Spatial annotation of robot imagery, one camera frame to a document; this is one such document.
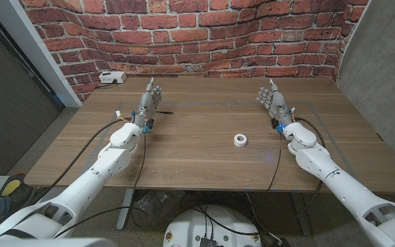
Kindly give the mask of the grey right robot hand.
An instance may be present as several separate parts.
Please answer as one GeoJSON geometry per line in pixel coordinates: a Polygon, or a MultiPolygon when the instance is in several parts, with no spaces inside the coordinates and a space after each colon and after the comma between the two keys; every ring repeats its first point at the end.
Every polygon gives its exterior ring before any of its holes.
{"type": "Polygon", "coordinates": [[[271,78],[269,82],[270,88],[261,87],[256,100],[268,111],[273,129],[283,133],[284,129],[294,122],[294,118],[278,86],[271,78]]]}

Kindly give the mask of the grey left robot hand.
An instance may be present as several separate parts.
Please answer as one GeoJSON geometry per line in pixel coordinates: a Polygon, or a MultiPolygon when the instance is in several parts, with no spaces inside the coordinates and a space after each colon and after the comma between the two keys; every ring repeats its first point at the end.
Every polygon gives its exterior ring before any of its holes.
{"type": "Polygon", "coordinates": [[[154,85],[154,78],[150,78],[132,120],[143,133],[153,128],[153,118],[161,101],[162,89],[154,85]]]}

